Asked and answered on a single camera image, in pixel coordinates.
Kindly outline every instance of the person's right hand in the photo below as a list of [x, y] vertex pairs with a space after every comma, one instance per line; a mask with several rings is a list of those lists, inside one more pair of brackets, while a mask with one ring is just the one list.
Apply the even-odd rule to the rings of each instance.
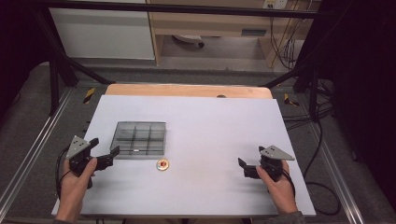
[[[282, 160], [282, 165], [283, 169], [289, 174], [289, 166], [286, 161]], [[277, 212], [280, 215], [298, 212], [289, 180], [282, 175], [279, 180], [275, 182], [260, 166], [257, 166], [256, 170], [262, 181], [267, 185]]]

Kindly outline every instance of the horizontal bar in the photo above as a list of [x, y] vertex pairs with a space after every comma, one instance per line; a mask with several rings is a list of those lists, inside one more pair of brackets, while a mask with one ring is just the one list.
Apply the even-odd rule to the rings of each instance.
[[73, 8], [90, 10], [114, 10], [114, 11], [146, 11], [146, 12], [172, 12], [193, 14], [216, 14], [252, 17], [279, 17], [301, 19], [327, 19], [336, 14], [316, 11], [293, 11], [276, 10], [265, 8], [240, 8], [240, 7], [204, 7], [166, 4], [138, 4], [138, 3], [114, 3], [114, 2], [87, 2], [87, 1], [64, 1], [64, 0], [35, 0], [32, 1], [42, 7]]

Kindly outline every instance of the sleeve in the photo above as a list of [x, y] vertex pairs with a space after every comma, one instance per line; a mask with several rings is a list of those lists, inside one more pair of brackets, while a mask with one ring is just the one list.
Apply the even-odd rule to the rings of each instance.
[[264, 222], [264, 224], [305, 224], [303, 213], [295, 212], [278, 217], [271, 218]]
[[72, 223], [55, 219], [53, 220], [52, 224], [72, 224]]

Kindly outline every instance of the person's left hand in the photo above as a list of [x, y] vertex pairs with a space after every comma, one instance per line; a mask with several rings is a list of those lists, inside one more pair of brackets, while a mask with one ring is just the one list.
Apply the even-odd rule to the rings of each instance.
[[64, 161], [61, 202], [55, 219], [77, 223], [82, 208], [82, 199], [87, 190], [90, 177], [95, 171], [96, 163], [96, 158], [91, 159], [84, 172], [78, 177], [70, 172], [69, 160]]

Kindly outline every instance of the small black object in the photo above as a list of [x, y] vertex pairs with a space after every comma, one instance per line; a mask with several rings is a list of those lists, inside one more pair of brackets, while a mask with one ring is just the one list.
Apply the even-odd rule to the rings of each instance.
[[[91, 149], [99, 144], [99, 139], [94, 138], [90, 141], [90, 145], [80, 151], [77, 155], [69, 161], [70, 170], [77, 176], [80, 176], [87, 166], [88, 162], [92, 159]], [[95, 171], [105, 170], [108, 166], [113, 165], [113, 159], [120, 153], [120, 147], [115, 147], [110, 150], [110, 154], [97, 157], [97, 164]], [[92, 179], [88, 183], [87, 189], [92, 187]]]
[[[259, 151], [263, 151], [264, 147], [259, 147]], [[260, 179], [259, 174], [257, 174], [256, 166], [247, 165], [244, 161], [238, 158], [239, 166], [244, 169], [245, 177], [250, 177], [253, 179]], [[281, 160], [274, 160], [262, 155], [260, 159], [260, 167], [264, 169], [268, 175], [276, 182], [283, 174], [283, 166]]]

